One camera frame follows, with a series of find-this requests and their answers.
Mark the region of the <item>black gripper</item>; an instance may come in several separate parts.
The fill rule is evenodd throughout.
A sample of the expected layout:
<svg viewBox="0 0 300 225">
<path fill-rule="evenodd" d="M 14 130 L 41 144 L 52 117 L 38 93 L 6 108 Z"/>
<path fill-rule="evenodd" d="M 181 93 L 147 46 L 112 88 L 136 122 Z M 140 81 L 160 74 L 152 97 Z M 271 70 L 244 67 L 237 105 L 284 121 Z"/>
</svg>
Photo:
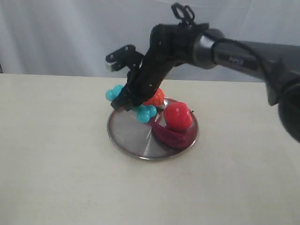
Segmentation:
<svg viewBox="0 0 300 225">
<path fill-rule="evenodd" d="M 200 62 L 195 59 L 194 46 L 208 28 L 208 23 L 194 26 L 155 26 L 151 31 L 150 46 L 142 59 L 141 67 L 131 73 L 124 93 L 120 93 L 111 102 L 111 107 L 124 108 L 127 112 L 138 111 L 139 104 L 155 94 L 173 67 L 181 64 L 200 66 Z"/>
</svg>

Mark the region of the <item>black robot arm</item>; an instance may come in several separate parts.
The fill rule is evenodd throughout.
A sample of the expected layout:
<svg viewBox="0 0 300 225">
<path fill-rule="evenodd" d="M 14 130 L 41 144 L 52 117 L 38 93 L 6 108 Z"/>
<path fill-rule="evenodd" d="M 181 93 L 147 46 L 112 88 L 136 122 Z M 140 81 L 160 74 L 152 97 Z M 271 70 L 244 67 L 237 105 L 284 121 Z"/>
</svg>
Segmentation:
<svg viewBox="0 0 300 225">
<path fill-rule="evenodd" d="M 207 23 L 156 25 L 145 55 L 127 45 L 106 57 L 111 69 L 129 67 L 127 83 L 111 102 L 114 109 L 131 110 L 154 96 L 166 75 L 182 64 L 202 69 L 223 66 L 263 81 L 268 103 L 278 106 L 287 133 L 300 138 L 300 49 L 227 39 Z"/>
</svg>

